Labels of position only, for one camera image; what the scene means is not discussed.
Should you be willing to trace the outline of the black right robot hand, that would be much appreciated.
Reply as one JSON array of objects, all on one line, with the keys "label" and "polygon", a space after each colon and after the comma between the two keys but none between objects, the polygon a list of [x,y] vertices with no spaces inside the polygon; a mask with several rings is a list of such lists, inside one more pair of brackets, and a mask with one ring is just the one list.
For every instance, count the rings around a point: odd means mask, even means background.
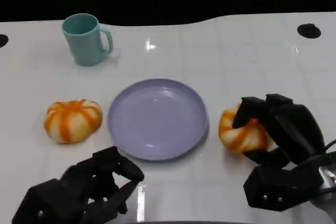
[{"label": "black right robot hand", "polygon": [[264,100],[243,97],[234,117],[233,128],[246,126],[256,119],[277,145],[273,151],[260,147],[243,154],[258,165],[283,168],[293,162],[299,165],[325,152],[323,134],[314,116],[302,104],[280,94],[267,94]]}]

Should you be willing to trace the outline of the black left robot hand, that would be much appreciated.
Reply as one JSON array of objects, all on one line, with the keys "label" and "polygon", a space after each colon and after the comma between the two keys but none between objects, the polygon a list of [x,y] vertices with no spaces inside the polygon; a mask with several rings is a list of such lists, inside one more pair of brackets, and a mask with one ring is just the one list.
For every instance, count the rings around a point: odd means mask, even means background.
[{"label": "black left robot hand", "polygon": [[127,213],[127,200],[143,180],[143,171],[112,146],[70,166],[60,182],[84,206],[79,223],[106,223]]}]

